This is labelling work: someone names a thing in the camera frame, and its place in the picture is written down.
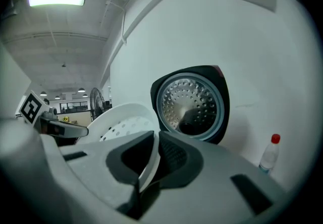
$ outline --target red bottle cap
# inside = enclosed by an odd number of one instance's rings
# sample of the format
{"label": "red bottle cap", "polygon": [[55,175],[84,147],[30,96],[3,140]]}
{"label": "red bottle cap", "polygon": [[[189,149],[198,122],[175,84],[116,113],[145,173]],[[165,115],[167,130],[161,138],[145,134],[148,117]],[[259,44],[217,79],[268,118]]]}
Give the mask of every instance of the red bottle cap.
{"label": "red bottle cap", "polygon": [[278,144],[281,139],[281,136],[279,134],[273,134],[272,135],[272,143]]}

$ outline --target ceiling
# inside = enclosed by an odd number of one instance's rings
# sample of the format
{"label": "ceiling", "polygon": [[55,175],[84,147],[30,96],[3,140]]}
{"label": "ceiling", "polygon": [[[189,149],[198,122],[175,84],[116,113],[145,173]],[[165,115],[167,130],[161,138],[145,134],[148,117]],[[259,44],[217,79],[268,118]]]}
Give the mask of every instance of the ceiling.
{"label": "ceiling", "polygon": [[[106,12],[106,1],[29,7],[28,0],[13,0],[17,15],[1,21],[0,38],[37,87],[53,95],[80,87],[90,92],[98,85],[103,46],[122,12],[113,5]],[[127,0],[112,2],[123,6]]]}

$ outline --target fluorescent light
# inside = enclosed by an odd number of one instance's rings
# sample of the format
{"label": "fluorescent light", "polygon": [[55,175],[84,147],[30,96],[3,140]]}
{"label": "fluorescent light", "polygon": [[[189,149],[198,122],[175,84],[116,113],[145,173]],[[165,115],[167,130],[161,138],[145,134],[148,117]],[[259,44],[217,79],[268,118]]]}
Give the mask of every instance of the fluorescent light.
{"label": "fluorescent light", "polygon": [[67,5],[78,5],[83,6],[85,0],[29,0],[31,7],[38,5],[49,5],[49,4],[67,4]]}

